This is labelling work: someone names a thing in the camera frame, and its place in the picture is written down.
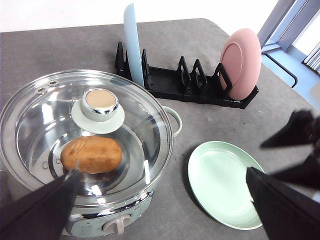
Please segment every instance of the black dish rack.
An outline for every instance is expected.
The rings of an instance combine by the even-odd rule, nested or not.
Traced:
[[[229,93],[233,86],[222,63],[217,65],[213,76],[206,76],[199,59],[189,72],[183,56],[180,58],[177,70],[149,66],[145,49],[141,58],[144,88],[156,98],[245,109],[259,92],[255,86],[245,99],[231,99]],[[127,52],[124,60],[121,41],[116,51],[115,68],[117,75],[132,81]],[[221,87],[219,74],[222,74],[225,80],[225,90]]]

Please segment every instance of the table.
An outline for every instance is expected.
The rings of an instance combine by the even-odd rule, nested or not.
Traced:
[[[192,69],[199,58],[206,75],[213,75],[228,38],[216,24],[203,18],[138,23],[138,33],[150,66],[176,69],[184,56]],[[1,106],[26,83],[49,73],[68,69],[115,73],[118,41],[125,42],[123,24],[2,33]],[[315,114],[319,112],[264,65],[257,86],[260,92],[246,109],[159,99],[162,105],[180,114],[183,128],[174,139],[170,162],[159,179],[150,207],[122,236],[87,239],[268,239],[263,227],[236,230],[212,219],[193,196],[187,175],[191,152],[212,140],[242,148],[266,173],[307,157],[309,146],[261,150],[259,145],[287,123],[293,110],[307,108]],[[308,188],[297,189],[311,197],[315,193]],[[1,195],[7,196],[5,186]]]

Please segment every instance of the electric pot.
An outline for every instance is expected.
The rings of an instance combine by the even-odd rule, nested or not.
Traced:
[[[88,93],[108,91],[111,105],[97,109]],[[167,113],[178,122],[173,133]],[[121,234],[148,208],[166,167],[179,115],[162,107],[137,84],[96,70],[67,70],[40,77],[20,89],[1,113],[1,161],[13,199],[61,176],[64,146],[81,136],[116,140],[121,164],[107,173],[82,173],[63,234],[98,237]]]

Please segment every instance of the mint green plate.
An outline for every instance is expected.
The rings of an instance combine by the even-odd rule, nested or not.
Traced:
[[[208,141],[191,154],[188,176],[192,191],[213,218],[240,230],[262,225],[246,184],[247,167],[261,166],[241,148],[223,141]]]

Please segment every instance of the bread loaf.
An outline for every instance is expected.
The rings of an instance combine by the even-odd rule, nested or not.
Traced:
[[[67,170],[77,168],[88,174],[110,172],[119,166],[121,158],[122,150],[115,140],[97,135],[82,136],[70,141],[60,156]]]

